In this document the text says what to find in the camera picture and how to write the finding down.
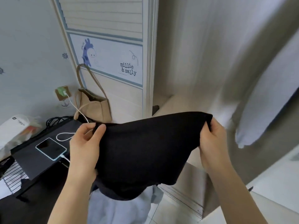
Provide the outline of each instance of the right hand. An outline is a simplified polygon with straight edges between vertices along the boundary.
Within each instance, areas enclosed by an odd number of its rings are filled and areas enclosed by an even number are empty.
[[[211,131],[205,122],[200,132],[200,159],[211,176],[232,167],[226,141],[226,130],[215,118],[211,120]]]

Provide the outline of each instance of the phone screen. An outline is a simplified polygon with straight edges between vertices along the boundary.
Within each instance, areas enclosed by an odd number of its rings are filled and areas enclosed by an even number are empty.
[[[52,138],[47,138],[39,143],[36,148],[49,157],[51,160],[56,160],[61,154],[66,152],[66,148],[54,141]]]

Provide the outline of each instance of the wall outlet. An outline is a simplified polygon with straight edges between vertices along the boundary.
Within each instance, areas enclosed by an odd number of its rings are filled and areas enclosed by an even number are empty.
[[[66,93],[68,94],[68,96],[71,97],[72,95],[69,91],[68,86],[62,86],[62,87],[66,90]],[[58,100],[60,100],[60,101],[63,101],[68,98],[68,97],[65,97],[65,96],[62,96],[61,94],[59,94],[59,91],[57,89],[55,89],[55,94],[56,94]]]

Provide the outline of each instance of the wardrobe door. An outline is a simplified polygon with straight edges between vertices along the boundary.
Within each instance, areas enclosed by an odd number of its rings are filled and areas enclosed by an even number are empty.
[[[51,0],[74,71],[85,63],[124,123],[152,113],[158,0]],[[86,69],[84,87],[103,95]]]

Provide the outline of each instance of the black desk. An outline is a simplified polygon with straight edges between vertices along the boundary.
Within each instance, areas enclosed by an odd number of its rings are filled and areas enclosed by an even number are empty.
[[[47,169],[49,169],[51,166],[53,166],[55,163],[57,163],[61,158],[57,159],[56,161],[52,161],[48,157],[46,157],[44,154],[42,154],[39,150],[35,148],[36,145],[38,145],[40,142],[47,138],[52,138],[53,140],[56,140],[56,135],[63,132],[76,132],[77,129],[80,127],[82,123],[76,120],[70,120],[68,123],[63,124],[62,126],[58,126],[54,130],[50,132],[45,132],[45,134],[36,139],[31,141],[28,145],[23,147],[21,150],[14,153],[12,156],[13,158],[19,163],[19,165],[22,167],[24,172],[27,174],[30,180],[34,180],[36,177],[41,175],[43,172],[45,172]],[[62,134],[59,135],[59,139],[67,139],[70,138],[72,134]],[[65,142],[59,142],[61,145],[66,147],[68,150],[65,153],[65,155],[69,154],[69,140]]]

